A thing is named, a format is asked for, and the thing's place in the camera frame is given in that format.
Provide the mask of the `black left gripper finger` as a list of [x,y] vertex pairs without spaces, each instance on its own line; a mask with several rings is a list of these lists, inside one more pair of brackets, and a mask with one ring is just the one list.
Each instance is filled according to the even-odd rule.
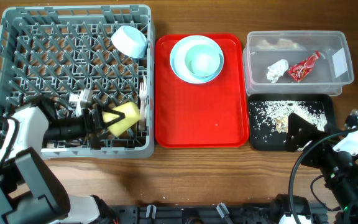
[[100,110],[104,122],[119,122],[126,117],[122,108],[100,107]]
[[95,142],[100,142],[107,139],[109,136],[112,136],[113,133],[107,127],[97,127],[92,134],[91,140]]

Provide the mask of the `yellow plastic cup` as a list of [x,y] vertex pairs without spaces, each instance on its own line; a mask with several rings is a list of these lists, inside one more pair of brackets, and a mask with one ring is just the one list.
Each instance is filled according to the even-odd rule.
[[140,109],[134,102],[127,102],[116,108],[122,108],[125,112],[125,118],[119,122],[104,122],[106,127],[113,133],[113,136],[119,137],[127,129],[140,120]]

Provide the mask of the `rice and food scraps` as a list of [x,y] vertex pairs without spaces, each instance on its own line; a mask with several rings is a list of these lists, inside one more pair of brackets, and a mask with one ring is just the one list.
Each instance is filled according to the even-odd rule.
[[320,131],[323,131],[328,123],[321,103],[317,101],[255,101],[250,105],[253,106],[250,109],[250,117],[254,118],[250,130],[254,132],[254,138],[257,138],[256,134],[261,134],[265,142],[273,134],[288,132],[288,117],[292,113],[301,116]]

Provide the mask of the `white plastic fork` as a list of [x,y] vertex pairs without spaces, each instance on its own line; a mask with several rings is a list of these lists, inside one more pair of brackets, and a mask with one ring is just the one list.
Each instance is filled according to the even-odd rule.
[[145,75],[142,76],[142,82],[139,86],[139,99],[140,99],[140,120],[139,120],[139,129],[143,131],[145,129],[145,101],[147,99],[147,84]]

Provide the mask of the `red snack wrapper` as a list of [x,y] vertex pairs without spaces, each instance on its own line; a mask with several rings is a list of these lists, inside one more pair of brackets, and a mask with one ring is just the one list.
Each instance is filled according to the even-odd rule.
[[287,73],[292,77],[292,79],[294,79],[294,81],[301,82],[302,79],[304,79],[313,70],[316,61],[319,60],[320,57],[320,52],[315,51],[307,59],[290,67],[287,70]]

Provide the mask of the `white napkin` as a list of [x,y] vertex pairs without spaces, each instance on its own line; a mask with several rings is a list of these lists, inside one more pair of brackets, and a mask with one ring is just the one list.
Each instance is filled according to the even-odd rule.
[[281,59],[273,65],[267,67],[267,69],[267,80],[271,83],[275,83],[289,69],[289,64],[287,60]]

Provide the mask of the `light blue bowl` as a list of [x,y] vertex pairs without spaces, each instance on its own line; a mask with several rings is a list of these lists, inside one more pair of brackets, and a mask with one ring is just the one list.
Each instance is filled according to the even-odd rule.
[[142,58],[147,49],[147,38],[132,26],[120,26],[111,37],[115,48],[131,58]]

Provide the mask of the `light blue plate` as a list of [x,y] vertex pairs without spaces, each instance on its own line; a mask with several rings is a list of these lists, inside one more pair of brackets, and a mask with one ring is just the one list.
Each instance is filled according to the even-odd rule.
[[[221,64],[218,70],[211,76],[204,78],[196,77],[193,76],[186,68],[185,53],[190,47],[196,44],[211,45],[218,51],[220,55]],[[190,35],[188,37],[182,38],[174,45],[170,53],[170,65],[172,70],[174,71],[174,74],[183,81],[191,84],[204,84],[215,79],[221,73],[224,65],[224,54],[223,50],[213,39],[210,39],[209,37],[206,37],[204,35]]]

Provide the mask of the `green bowl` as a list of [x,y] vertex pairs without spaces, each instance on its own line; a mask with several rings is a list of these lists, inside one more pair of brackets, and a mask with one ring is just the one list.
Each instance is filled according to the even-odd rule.
[[215,73],[220,64],[220,55],[211,45],[196,44],[185,53],[185,65],[196,77],[208,77]]

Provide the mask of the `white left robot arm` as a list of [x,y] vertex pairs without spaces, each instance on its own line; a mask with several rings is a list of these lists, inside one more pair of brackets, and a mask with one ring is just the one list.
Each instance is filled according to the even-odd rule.
[[36,96],[5,116],[0,150],[0,223],[119,223],[95,195],[69,196],[41,158],[46,140],[72,140],[123,120],[123,112],[98,107],[94,114],[59,119],[55,100]]

